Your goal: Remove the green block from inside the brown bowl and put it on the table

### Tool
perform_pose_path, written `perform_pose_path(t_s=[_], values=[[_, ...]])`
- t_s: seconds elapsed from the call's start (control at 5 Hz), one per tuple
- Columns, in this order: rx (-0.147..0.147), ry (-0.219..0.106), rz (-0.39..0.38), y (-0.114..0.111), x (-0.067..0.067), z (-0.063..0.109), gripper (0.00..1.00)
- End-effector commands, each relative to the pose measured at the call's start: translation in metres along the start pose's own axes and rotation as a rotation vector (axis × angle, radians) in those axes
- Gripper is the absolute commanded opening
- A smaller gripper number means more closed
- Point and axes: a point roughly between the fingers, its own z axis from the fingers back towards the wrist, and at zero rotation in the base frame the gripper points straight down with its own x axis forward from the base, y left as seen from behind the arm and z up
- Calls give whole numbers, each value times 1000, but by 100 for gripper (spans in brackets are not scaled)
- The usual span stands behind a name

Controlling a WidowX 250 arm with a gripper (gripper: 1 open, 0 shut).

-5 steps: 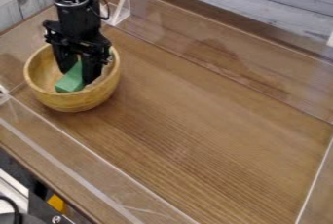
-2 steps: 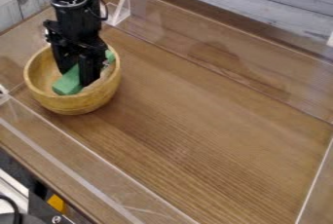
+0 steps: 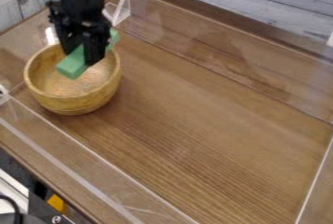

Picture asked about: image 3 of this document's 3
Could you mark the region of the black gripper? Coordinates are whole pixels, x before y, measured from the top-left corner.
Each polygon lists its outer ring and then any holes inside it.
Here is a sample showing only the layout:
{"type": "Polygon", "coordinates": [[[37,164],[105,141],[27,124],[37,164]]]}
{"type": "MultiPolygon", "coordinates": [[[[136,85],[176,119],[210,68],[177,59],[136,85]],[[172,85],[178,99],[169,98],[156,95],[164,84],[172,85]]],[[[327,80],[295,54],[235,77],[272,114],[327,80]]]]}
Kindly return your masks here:
{"type": "Polygon", "coordinates": [[[93,66],[105,58],[110,39],[105,0],[51,0],[47,6],[66,54],[83,44],[85,64],[93,66]]]}

